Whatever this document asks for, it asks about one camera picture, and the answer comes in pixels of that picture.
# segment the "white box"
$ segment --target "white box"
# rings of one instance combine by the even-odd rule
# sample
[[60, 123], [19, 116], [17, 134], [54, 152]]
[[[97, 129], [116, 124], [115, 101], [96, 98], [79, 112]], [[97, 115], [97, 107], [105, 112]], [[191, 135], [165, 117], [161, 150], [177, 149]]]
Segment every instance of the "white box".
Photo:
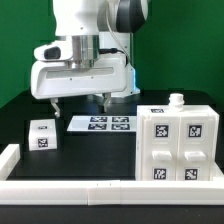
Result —
[[55, 120], [32, 120], [29, 131], [29, 150], [57, 149]]
[[138, 106], [137, 180], [211, 180], [219, 115], [209, 106]]

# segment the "white plastic block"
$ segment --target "white plastic block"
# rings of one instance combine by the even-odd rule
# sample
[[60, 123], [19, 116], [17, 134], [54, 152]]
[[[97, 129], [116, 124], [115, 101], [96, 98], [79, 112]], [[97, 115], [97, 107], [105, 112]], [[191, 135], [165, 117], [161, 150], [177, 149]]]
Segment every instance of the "white plastic block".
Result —
[[88, 188], [88, 205], [120, 204], [120, 181], [93, 182]]
[[138, 106], [136, 179], [209, 181], [219, 115], [209, 106]]
[[0, 180], [6, 180], [8, 178], [19, 159], [19, 145], [8, 145], [8, 147], [0, 155]]
[[158, 107], [139, 106], [137, 112], [137, 180], [175, 180], [179, 118]]
[[184, 106], [180, 113], [177, 180], [210, 180], [215, 161], [218, 114], [209, 106]]
[[32, 120], [29, 131], [29, 150], [57, 149], [55, 120]]

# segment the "white robot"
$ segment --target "white robot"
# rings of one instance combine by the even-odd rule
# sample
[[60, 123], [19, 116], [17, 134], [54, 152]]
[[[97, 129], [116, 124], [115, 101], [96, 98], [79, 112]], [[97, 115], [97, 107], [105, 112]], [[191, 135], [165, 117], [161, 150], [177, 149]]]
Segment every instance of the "white robot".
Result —
[[139, 93], [130, 63], [131, 33], [146, 21], [150, 0], [53, 0], [58, 40], [34, 51], [31, 92], [50, 99], [102, 94], [101, 105]]

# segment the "green background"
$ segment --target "green background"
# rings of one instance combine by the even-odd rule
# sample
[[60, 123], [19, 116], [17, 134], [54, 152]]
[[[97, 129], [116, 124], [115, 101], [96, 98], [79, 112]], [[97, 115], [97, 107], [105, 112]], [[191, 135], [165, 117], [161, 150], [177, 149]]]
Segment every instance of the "green background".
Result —
[[[201, 90], [224, 108], [224, 1], [152, 0], [134, 35], [141, 89]], [[30, 87], [33, 50], [55, 39], [51, 0], [0, 1], [0, 107]]]

